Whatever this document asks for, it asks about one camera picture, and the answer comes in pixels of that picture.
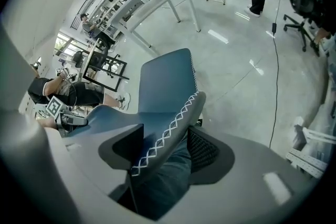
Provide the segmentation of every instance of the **person's hand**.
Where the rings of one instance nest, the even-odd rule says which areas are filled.
[[[68,68],[64,68],[61,72],[61,74],[59,74],[59,76],[62,78],[62,79],[66,79],[69,75],[69,69]]]

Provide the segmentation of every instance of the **black shirt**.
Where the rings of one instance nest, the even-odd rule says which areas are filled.
[[[35,78],[31,85],[28,88],[28,94],[30,95],[32,101],[36,104],[47,104],[49,103],[49,100],[55,96],[63,103],[67,104],[69,100],[69,93],[70,93],[70,83],[67,81],[63,81],[60,84],[59,89],[56,93],[52,93],[48,95],[48,98],[43,95],[43,88],[44,85],[52,79],[46,79],[46,78]]]

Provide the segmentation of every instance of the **shorts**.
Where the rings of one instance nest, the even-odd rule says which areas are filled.
[[[73,106],[76,103],[76,105],[95,107],[103,104],[104,88],[102,86],[86,82],[75,82],[72,85],[73,87],[70,87],[68,105]]]

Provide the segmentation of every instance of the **white sneaker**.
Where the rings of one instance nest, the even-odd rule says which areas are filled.
[[[127,110],[128,105],[131,101],[131,96],[129,93],[125,93],[124,97],[119,100],[121,106],[119,107],[120,110]]]
[[[244,11],[248,14],[251,14],[251,15],[255,16],[255,17],[260,17],[259,14],[253,13],[249,8],[245,8]]]
[[[247,8],[248,9],[250,9],[252,7],[252,4],[249,4],[248,6],[247,6]]]

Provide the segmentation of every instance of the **white floor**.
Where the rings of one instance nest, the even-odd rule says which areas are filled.
[[[244,8],[250,0],[226,0],[226,5],[206,0],[193,0],[200,33],[195,31],[183,0],[173,0],[181,17],[178,24],[166,6],[158,9],[137,32],[161,53],[188,48],[192,52],[198,89],[207,95],[204,127],[209,130],[244,137],[269,145],[275,116],[277,61],[271,32],[278,0],[266,0],[260,18],[249,20]],[[293,14],[289,0],[281,0],[277,19],[276,44],[279,55],[278,113],[271,148],[280,156],[290,149],[288,132],[295,117],[306,121],[314,117],[322,99],[324,59],[317,58],[310,47],[302,52],[302,41],[296,30],[283,31],[283,15]],[[215,31],[227,43],[208,32]],[[151,59],[127,38],[118,43],[121,59],[128,63],[118,93],[131,94],[128,113],[138,109],[140,69]]]

